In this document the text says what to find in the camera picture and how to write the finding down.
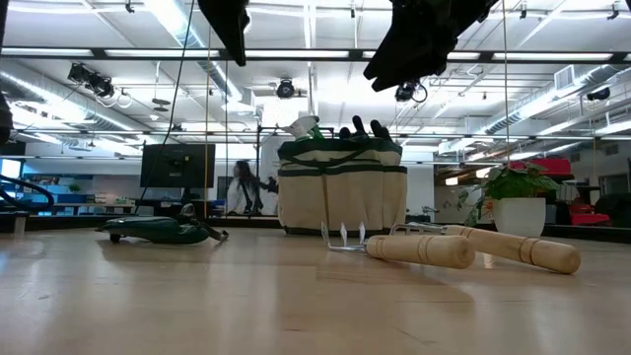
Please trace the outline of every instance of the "canvas tote bag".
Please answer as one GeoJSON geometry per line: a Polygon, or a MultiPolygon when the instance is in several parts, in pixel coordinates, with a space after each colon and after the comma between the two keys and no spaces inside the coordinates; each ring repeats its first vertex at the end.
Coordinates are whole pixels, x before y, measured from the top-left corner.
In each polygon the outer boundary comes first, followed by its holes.
{"type": "Polygon", "coordinates": [[[313,235],[342,223],[369,235],[405,219],[407,168],[402,148],[380,138],[286,142],[278,150],[278,215],[289,234],[313,235]]]}

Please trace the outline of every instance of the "metal tines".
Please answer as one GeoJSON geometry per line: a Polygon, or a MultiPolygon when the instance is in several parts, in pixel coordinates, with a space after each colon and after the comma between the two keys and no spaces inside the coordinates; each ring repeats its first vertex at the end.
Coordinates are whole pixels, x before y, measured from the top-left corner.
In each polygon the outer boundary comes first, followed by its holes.
{"type": "Polygon", "coordinates": [[[440,225],[435,225],[431,223],[411,222],[411,223],[395,224],[390,229],[390,235],[391,236],[396,235],[396,231],[401,230],[401,229],[405,230],[406,236],[409,236],[410,232],[417,232],[418,234],[431,233],[431,234],[441,234],[441,235],[445,233],[445,227],[440,226],[440,225]]]}
{"type": "Polygon", "coordinates": [[[348,233],[346,232],[346,226],[344,226],[343,223],[339,230],[339,233],[342,236],[342,247],[331,245],[331,239],[328,236],[328,229],[326,228],[326,224],[324,224],[324,222],[321,223],[321,231],[324,242],[326,243],[326,247],[329,250],[366,252],[366,227],[364,227],[363,222],[359,224],[359,244],[356,246],[348,245],[348,233]]]}

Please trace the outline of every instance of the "white pot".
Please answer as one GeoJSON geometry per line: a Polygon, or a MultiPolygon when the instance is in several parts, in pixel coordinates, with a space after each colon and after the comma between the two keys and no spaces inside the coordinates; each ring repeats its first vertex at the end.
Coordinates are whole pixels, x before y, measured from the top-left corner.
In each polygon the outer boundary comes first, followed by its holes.
{"type": "Polygon", "coordinates": [[[493,201],[498,232],[540,237],[545,224],[545,198],[502,198],[493,201]]]}

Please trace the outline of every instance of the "potted plant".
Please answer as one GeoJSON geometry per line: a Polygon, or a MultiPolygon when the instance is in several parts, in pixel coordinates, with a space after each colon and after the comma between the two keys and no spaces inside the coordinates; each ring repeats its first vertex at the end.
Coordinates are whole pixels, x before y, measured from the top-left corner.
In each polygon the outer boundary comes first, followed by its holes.
{"type": "MultiPolygon", "coordinates": [[[[545,170],[544,167],[531,163],[525,165],[525,169],[507,166],[491,169],[487,180],[475,188],[482,188],[482,195],[464,224],[475,225],[482,215],[485,201],[491,200],[493,218],[499,232],[523,237],[541,236],[545,224],[545,198],[537,195],[557,190],[559,185],[540,173],[545,170]]],[[[458,196],[458,208],[462,208],[468,196],[466,190],[458,196]]]]}
{"type": "Polygon", "coordinates": [[[72,193],[77,193],[79,191],[81,191],[81,186],[79,186],[76,183],[71,183],[68,185],[68,191],[72,192],[72,193]]]}

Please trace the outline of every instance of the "green trim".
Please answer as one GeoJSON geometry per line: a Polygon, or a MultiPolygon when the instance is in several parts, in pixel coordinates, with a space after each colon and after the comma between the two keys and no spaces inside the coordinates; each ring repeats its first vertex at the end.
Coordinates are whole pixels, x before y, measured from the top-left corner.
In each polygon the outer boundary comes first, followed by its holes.
{"type": "Polygon", "coordinates": [[[354,152],[358,150],[375,150],[378,152],[394,152],[403,154],[403,147],[381,138],[371,138],[359,142],[342,139],[309,139],[300,142],[285,142],[278,149],[280,159],[289,160],[311,151],[354,152]]]}
{"type": "Polygon", "coordinates": [[[321,176],[336,176],[345,173],[362,173],[362,172],[383,172],[383,173],[403,173],[407,174],[406,167],[392,166],[384,167],[378,165],[352,165],[340,168],[328,168],[328,169],[310,169],[310,170],[290,170],[278,171],[279,177],[294,178],[294,177],[321,177],[321,176]]]}

